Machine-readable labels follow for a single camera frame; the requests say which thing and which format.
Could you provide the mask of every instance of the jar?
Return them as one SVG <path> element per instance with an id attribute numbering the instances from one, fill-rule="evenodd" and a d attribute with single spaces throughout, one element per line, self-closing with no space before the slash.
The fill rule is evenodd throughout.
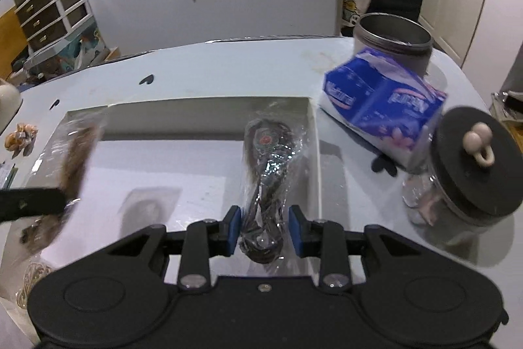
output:
<path id="1" fill-rule="evenodd" d="M 418 76 L 425 75 L 433 39 L 418 23 L 381 12 L 364 14 L 354 27 L 353 35 L 355 54 L 368 46 L 389 54 Z"/>
<path id="2" fill-rule="evenodd" d="M 470 138 L 477 147 L 467 146 Z M 473 107 L 456 107 L 441 118 L 423 171 L 407 176 L 402 195 L 410 221 L 427 241 L 458 245 L 521 205 L 523 158 L 493 117 Z"/>

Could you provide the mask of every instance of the open box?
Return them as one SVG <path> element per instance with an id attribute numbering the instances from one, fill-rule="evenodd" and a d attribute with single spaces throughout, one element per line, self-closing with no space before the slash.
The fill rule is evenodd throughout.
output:
<path id="1" fill-rule="evenodd" d="M 299 167 L 290 177 L 293 186 L 286 208 L 299 204 L 308 218 L 321 217 L 316 107 L 308 98 L 215 97 L 115 104 L 70 111 L 62 120 L 106 110 L 104 132 L 91 153 L 80 202 L 40 260 L 60 268 L 153 223 L 179 231 L 204 218 L 222 219 L 231 205 L 241 205 L 244 198 L 245 127 L 268 109 L 275 119 L 306 131 Z M 46 156 L 57 137 L 53 134 L 48 141 L 28 187 L 58 184 L 54 179 L 61 165 Z M 18 222 L 11 227 L 2 266 L 12 266 L 19 256 L 10 249 L 20 246 L 19 232 L 27 224 Z M 289 245 L 288 238 L 276 270 L 252 262 L 237 248 L 229 259 L 211 259 L 212 277 L 315 275 L 317 263 L 297 258 Z M 179 257 L 172 257 L 166 282 L 176 282 L 178 265 Z M 21 263 L 0 273 L 3 292 L 6 284 L 8 293 L 18 291 L 25 267 Z"/>

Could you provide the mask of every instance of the orange wooden panel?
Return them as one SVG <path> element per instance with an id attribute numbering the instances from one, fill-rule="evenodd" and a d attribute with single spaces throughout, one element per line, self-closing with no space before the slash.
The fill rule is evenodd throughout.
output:
<path id="1" fill-rule="evenodd" d="M 0 16 L 0 77 L 6 79 L 12 72 L 11 62 L 27 46 L 15 8 Z"/>

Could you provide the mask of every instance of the glass jar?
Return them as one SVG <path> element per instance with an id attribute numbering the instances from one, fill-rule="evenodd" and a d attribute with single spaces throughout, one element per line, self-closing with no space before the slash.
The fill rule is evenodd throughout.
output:
<path id="1" fill-rule="evenodd" d="M 478 124 L 492 131 L 489 166 L 464 148 L 465 134 Z M 428 242 L 454 246 L 510 216 L 523 201 L 521 183 L 523 158 L 508 131 L 483 111 L 457 107 L 441 118 L 424 167 L 407 176 L 402 196 L 410 221 Z"/>

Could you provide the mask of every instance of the white table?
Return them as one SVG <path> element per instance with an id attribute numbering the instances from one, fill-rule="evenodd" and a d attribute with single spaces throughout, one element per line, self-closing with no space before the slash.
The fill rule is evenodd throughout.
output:
<path id="1" fill-rule="evenodd" d="M 349 59 L 352 50 L 352 39 L 342 37 L 202 43 L 159 50 L 37 86 L 23 93 L 20 111 L 2 134 L 5 138 L 17 122 L 39 128 L 32 154 L 16 159 L 19 171 L 13 187 L 24 186 L 35 160 L 69 110 L 195 96 L 316 98 L 325 71 Z M 429 81 L 449 94 L 446 109 L 469 105 L 486 110 L 465 75 L 446 54 L 435 50 L 428 71 Z M 154 82 L 138 85 L 149 74 L 154 75 Z M 50 111 L 56 99 L 60 102 Z M 400 195 L 404 172 L 395 178 L 386 172 L 372 172 L 370 165 L 377 151 L 322 112 L 318 114 L 318 132 L 324 217 L 355 231 L 378 223 L 428 245 L 407 220 Z M 2 151 L 0 161 L 7 158 L 10 153 Z M 7 230 L 7 224 L 0 227 L 0 247 Z M 521 349 L 523 210 L 483 234 L 476 249 L 465 254 L 466 260 L 454 258 L 476 267 L 499 286 L 511 320 L 508 326 L 500 326 L 493 343 L 499 348 Z M 353 270 L 356 279 L 363 280 L 357 263 Z"/>

